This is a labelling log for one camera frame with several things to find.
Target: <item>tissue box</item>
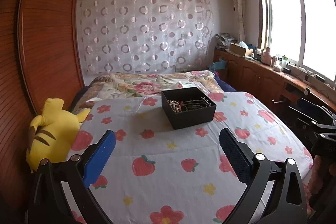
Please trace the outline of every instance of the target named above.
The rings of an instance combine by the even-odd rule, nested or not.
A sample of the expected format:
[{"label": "tissue box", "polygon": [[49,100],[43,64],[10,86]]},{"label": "tissue box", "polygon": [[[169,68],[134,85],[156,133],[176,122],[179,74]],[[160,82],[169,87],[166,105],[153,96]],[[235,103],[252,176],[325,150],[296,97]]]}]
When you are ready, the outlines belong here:
[{"label": "tissue box", "polygon": [[238,44],[230,44],[229,50],[240,56],[249,56],[253,52],[252,48],[243,48],[238,46]]},{"label": "tissue box", "polygon": [[[209,99],[202,91],[196,87],[178,89],[178,90],[165,90],[161,92],[162,95],[162,108],[166,113],[173,129],[180,129],[185,127],[195,126],[200,123],[210,122],[213,120],[216,111],[216,104]],[[189,101],[199,100],[201,97],[208,99],[211,106],[175,113],[168,104],[169,101]]]}]

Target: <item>pikachu plush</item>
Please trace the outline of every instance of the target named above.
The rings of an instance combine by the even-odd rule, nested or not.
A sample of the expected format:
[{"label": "pikachu plush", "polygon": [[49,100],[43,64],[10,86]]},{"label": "pikachu plush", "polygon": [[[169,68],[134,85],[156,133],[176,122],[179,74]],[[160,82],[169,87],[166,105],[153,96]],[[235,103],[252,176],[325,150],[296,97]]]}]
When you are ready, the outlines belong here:
[{"label": "pikachu plush", "polygon": [[[79,123],[83,122],[90,112],[90,109],[85,109],[74,115],[63,110],[63,104],[62,99],[47,99],[42,114],[30,123],[26,160],[34,171],[45,158],[52,163],[65,161],[80,128]],[[36,132],[38,126],[41,126],[41,129]]]}]

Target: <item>wardrobe door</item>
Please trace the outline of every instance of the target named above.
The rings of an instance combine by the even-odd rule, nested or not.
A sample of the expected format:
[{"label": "wardrobe door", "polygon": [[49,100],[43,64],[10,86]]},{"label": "wardrobe door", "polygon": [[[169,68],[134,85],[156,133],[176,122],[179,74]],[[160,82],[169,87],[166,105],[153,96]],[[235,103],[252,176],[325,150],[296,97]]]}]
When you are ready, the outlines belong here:
[{"label": "wardrobe door", "polygon": [[76,0],[21,0],[18,18],[20,62],[35,111],[47,98],[67,109],[83,87],[77,51]]}]

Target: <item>floral quilt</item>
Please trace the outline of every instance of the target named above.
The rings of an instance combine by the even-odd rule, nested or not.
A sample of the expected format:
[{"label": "floral quilt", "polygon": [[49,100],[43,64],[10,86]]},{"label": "floral quilt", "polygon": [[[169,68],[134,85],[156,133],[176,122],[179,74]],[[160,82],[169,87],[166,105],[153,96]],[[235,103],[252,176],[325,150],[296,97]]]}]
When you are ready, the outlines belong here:
[{"label": "floral quilt", "polygon": [[93,97],[115,99],[154,96],[160,95],[163,90],[193,86],[204,93],[223,92],[214,77],[214,74],[208,70],[170,75],[111,73],[99,76],[92,81],[90,88],[78,101],[73,112],[77,113],[82,108],[92,107],[93,103],[86,101]]},{"label": "floral quilt", "polygon": [[[171,127],[161,96],[96,102],[68,158],[97,143],[106,130],[115,132],[115,149],[97,182],[90,185],[113,223],[222,223],[246,188],[219,144],[223,128],[269,160],[295,159],[307,183],[309,152],[268,108],[245,92],[208,96],[216,103],[214,119],[179,130]],[[63,187],[75,219],[84,223],[68,186]],[[251,222],[262,215],[271,189],[270,182]]]}]

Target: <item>cabinet door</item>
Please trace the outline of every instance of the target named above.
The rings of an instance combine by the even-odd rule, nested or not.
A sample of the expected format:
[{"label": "cabinet door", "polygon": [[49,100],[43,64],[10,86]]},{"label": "cabinet door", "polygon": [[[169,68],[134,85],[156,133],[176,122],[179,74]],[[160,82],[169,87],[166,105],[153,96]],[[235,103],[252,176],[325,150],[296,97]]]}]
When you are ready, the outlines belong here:
[{"label": "cabinet door", "polygon": [[236,90],[240,90],[240,63],[241,60],[238,57],[233,57],[227,60],[227,83]]},{"label": "cabinet door", "polygon": [[272,100],[278,101],[280,99],[284,84],[284,80],[276,73],[265,71],[261,76],[259,83],[259,96],[257,98],[266,107],[275,112],[277,106],[272,102]]},{"label": "cabinet door", "polygon": [[250,62],[244,62],[241,67],[241,90],[257,97],[259,80],[258,67]]}]

